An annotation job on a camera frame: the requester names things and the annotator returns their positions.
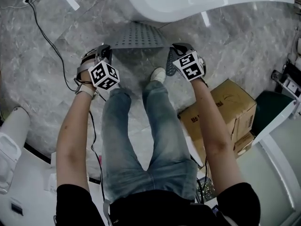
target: person's right arm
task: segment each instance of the person's right arm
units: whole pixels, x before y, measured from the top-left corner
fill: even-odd
[[[225,121],[201,79],[192,82],[198,104],[204,147],[217,194],[244,182],[238,168]]]

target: gray tile floor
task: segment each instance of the gray tile floor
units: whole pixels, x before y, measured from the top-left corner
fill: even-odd
[[[37,0],[38,21],[62,54],[70,85],[81,56],[99,46],[127,21],[116,0],[76,0],[74,11],[65,0]],[[23,6],[22,0],[0,0],[0,6]],[[292,5],[275,2],[239,4],[207,11],[209,24],[201,14],[171,24],[157,24],[170,43],[188,42],[207,64],[206,81],[211,89],[231,78],[253,97],[273,89],[273,69],[281,69],[292,49],[299,18]],[[31,116],[27,142],[49,156],[55,151],[60,125],[74,94],[63,80],[59,58],[40,34],[30,7],[0,9],[0,68],[2,109],[22,106]],[[129,137],[143,168],[152,153],[151,130],[143,109],[141,90],[155,67],[164,66],[166,49],[117,51],[114,66],[121,82],[132,90]],[[179,111],[195,100],[188,82],[179,74],[166,80],[170,100]],[[96,151],[101,154],[101,116],[104,102],[93,101]],[[99,169],[90,150],[93,139],[88,129],[87,163],[91,176]]]

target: white box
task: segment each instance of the white box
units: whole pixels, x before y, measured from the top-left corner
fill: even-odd
[[[103,60],[94,67],[90,67],[88,71],[95,87],[108,90],[120,82],[118,70]]]
[[[187,81],[194,80],[205,74],[204,62],[198,57],[196,51],[174,61],[173,64]]]

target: shoe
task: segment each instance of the shoe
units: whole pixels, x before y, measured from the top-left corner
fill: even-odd
[[[150,80],[160,81],[163,84],[165,78],[166,78],[165,69],[160,67],[154,70],[154,72],[151,74]]]

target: jeans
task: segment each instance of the jeans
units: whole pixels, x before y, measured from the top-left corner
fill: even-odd
[[[131,98],[125,89],[114,89],[103,110],[103,187],[111,202],[131,194],[166,190],[188,200],[196,194],[197,165],[190,153],[181,123],[159,81],[143,91],[154,151],[143,170],[128,138]]]

